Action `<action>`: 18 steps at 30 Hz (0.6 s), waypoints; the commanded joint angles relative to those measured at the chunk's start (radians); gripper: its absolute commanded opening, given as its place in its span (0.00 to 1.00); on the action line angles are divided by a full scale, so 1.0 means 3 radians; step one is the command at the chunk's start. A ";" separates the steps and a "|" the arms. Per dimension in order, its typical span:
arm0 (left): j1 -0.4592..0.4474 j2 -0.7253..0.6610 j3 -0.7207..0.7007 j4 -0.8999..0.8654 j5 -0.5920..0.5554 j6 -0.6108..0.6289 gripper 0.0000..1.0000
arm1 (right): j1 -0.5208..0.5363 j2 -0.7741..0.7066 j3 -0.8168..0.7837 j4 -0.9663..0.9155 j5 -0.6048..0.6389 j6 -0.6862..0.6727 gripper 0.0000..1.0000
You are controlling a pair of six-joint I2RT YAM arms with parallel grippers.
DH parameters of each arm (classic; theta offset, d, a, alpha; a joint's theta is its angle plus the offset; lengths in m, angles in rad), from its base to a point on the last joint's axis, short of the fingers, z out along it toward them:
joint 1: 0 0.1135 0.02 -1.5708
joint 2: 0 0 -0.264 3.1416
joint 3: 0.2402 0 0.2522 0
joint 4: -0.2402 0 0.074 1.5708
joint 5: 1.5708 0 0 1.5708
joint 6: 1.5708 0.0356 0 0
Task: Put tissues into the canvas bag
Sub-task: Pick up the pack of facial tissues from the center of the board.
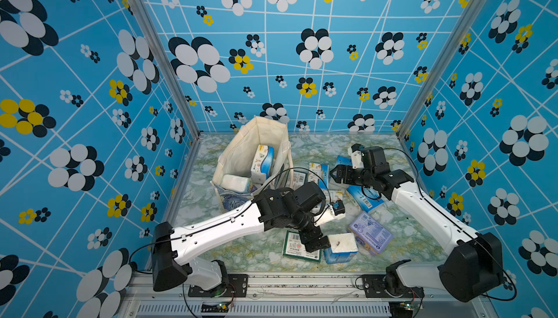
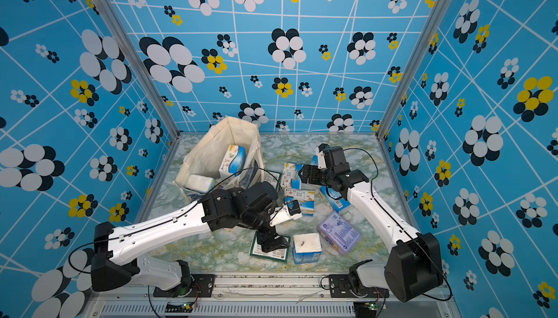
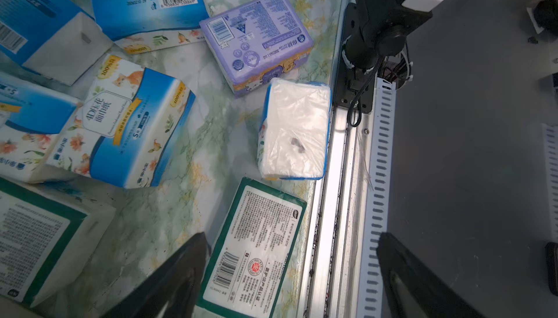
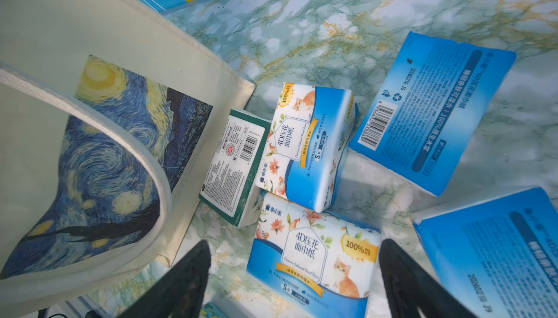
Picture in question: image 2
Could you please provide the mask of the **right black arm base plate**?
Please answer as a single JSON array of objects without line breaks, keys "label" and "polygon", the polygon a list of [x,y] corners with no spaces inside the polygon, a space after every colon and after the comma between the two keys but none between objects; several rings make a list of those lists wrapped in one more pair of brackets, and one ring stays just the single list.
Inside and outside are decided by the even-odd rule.
[{"label": "right black arm base plate", "polygon": [[330,274],[325,287],[333,299],[384,299],[389,298],[389,290],[384,288],[366,288],[357,285],[348,274]]}]

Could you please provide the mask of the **cream canvas tote bag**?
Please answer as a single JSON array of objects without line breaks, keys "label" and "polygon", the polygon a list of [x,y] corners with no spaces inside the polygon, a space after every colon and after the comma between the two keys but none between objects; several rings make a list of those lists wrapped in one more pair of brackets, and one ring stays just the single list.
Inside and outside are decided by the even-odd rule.
[{"label": "cream canvas tote bag", "polygon": [[[221,179],[219,166],[229,145],[239,145],[246,149],[244,168],[235,176]],[[263,180],[263,156],[259,127],[239,118],[225,117],[212,126],[183,160],[174,184],[183,190],[191,174],[214,178],[215,187],[251,187]]]}]

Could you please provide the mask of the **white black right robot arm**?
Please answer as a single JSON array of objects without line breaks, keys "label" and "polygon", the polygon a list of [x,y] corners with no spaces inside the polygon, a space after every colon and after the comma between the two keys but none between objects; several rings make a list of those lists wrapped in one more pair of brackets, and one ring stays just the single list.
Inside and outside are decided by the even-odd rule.
[{"label": "white black right robot arm", "polygon": [[444,284],[438,239],[398,216],[373,188],[373,180],[350,167],[343,148],[322,144],[316,155],[317,165],[304,165],[299,171],[301,181],[339,193],[363,214],[389,251],[383,267],[362,261],[350,268],[348,280],[353,293],[363,296],[369,288],[381,288],[407,302]]}]

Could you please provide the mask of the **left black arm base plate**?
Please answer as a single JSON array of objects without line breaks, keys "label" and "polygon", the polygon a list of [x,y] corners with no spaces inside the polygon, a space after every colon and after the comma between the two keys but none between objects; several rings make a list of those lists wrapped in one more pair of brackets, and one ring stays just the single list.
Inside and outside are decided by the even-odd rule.
[{"label": "left black arm base plate", "polygon": [[180,284],[171,290],[155,288],[155,298],[210,298],[215,288],[215,274],[192,274],[190,284]]}]

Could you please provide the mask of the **blue white tissue box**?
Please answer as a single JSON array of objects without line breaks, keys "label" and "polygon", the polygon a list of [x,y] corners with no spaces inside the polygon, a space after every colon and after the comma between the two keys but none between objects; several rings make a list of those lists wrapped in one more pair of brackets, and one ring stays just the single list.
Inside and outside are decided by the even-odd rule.
[{"label": "blue white tissue box", "polygon": [[239,173],[246,162],[246,149],[239,145],[229,145],[219,166],[219,176],[226,179]]}]

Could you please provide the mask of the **blue tissue pack white top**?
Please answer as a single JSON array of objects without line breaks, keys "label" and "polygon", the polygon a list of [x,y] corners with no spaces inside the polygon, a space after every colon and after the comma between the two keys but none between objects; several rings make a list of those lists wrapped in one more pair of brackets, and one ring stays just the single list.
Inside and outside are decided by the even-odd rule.
[{"label": "blue tissue pack white top", "polygon": [[318,233],[293,236],[293,259],[295,264],[313,264],[319,261],[323,248]]}]

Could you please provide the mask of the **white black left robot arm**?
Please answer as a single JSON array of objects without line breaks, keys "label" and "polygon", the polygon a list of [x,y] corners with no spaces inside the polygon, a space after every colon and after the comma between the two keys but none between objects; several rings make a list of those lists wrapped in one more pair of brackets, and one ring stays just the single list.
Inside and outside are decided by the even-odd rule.
[{"label": "white black left robot arm", "polygon": [[214,190],[189,206],[139,224],[99,224],[94,234],[92,289],[106,292],[134,284],[153,286],[173,296],[186,294],[193,286],[187,261],[162,261],[149,252],[220,229],[252,229],[262,251],[286,249],[289,241],[271,224],[277,199],[276,188],[258,182],[248,189]]}]

